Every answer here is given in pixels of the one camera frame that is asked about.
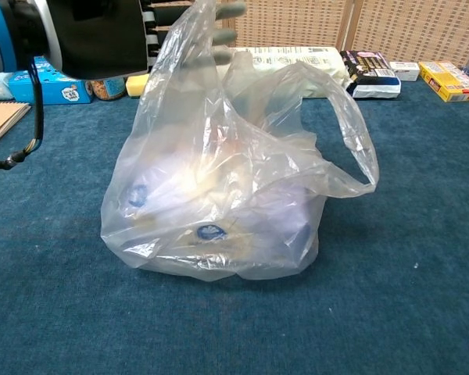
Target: yellow sponge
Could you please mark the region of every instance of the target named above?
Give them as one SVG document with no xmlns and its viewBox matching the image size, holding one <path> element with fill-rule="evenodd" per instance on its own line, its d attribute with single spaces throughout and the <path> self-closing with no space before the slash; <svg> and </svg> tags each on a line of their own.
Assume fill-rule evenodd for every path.
<svg viewBox="0 0 469 375">
<path fill-rule="evenodd" d="M 133 76 L 127 78 L 127 92 L 128 96 L 132 98 L 139 98 L 144 91 L 145 85 L 148 83 L 149 74 L 142 76 Z"/>
</svg>

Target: wicker panel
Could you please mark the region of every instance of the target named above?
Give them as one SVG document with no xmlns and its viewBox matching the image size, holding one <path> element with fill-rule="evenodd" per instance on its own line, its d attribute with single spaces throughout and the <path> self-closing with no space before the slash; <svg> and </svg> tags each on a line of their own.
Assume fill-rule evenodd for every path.
<svg viewBox="0 0 469 375">
<path fill-rule="evenodd" d="M 391 61 L 469 58 L 469 0 L 363 0 L 353 49 Z"/>
<path fill-rule="evenodd" d="M 245 0 L 237 47 L 336 45 L 347 0 Z"/>
</svg>

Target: blue carpet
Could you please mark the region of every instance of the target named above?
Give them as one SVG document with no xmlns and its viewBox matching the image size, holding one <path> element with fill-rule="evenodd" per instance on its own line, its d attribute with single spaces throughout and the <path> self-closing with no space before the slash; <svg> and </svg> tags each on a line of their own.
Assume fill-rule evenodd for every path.
<svg viewBox="0 0 469 375">
<path fill-rule="evenodd" d="M 469 103 L 418 81 L 359 104 L 378 190 L 328 201 L 302 274 L 212 284 L 129 269 L 99 238 L 138 101 L 47 107 L 42 148 L 0 171 L 0 373 L 469 374 Z M 327 101 L 303 121 L 358 175 Z"/>
</svg>

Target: blue box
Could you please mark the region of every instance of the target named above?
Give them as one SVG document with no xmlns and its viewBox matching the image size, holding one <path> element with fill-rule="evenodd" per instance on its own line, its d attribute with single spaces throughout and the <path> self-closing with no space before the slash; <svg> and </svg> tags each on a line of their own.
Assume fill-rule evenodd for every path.
<svg viewBox="0 0 469 375">
<path fill-rule="evenodd" d="M 44 104 L 88 104 L 94 93 L 88 82 L 69 78 L 56 70 L 43 57 L 35 57 Z M 33 84 L 27 71 L 15 73 L 9 89 L 18 102 L 34 104 Z"/>
</svg>

